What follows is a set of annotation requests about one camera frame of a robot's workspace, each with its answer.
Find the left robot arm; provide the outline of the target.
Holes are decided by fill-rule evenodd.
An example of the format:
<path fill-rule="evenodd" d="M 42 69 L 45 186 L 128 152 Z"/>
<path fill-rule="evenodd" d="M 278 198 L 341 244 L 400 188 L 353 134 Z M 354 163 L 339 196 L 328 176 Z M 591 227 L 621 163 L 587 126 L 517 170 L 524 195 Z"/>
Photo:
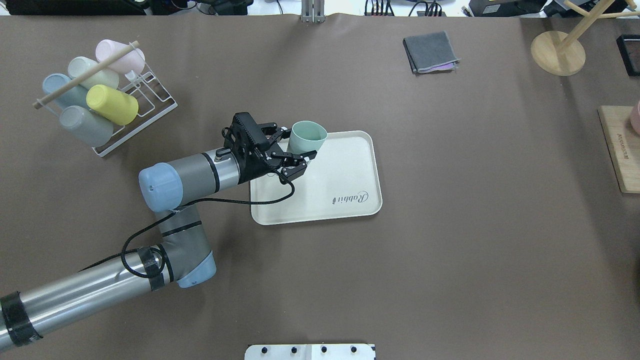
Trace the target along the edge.
<path fill-rule="evenodd" d="M 155 213 L 162 242 L 119 253 L 32 291 L 1 298 L 1 350 L 33 344 L 45 334 L 110 306 L 176 282 L 203 283 L 217 272 L 213 251 L 202 228 L 197 203 L 225 189 L 274 174 L 292 185 L 307 170 L 326 139 L 303 142 L 300 126 L 255 124 L 246 113 L 222 130 L 224 145 L 140 171 L 142 196 Z"/>

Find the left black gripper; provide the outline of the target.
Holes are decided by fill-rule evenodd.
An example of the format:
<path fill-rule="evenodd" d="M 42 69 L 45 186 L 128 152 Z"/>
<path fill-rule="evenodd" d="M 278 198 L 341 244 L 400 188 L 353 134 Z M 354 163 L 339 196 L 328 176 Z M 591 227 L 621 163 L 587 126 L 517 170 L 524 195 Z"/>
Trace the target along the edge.
<path fill-rule="evenodd" d="M 232 153 L 238 167 L 238 185 L 260 178 L 276 169 L 281 174 L 281 182 L 304 175 L 308 163 L 315 159 L 318 151 L 304 153 L 283 152 L 278 144 L 288 139 L 292 130 L 276 123 L 261 123 L 259 129 L 264 139 L 259 140 L 259 150 L 255 150 L 246 136 L 233 135 Z"/>

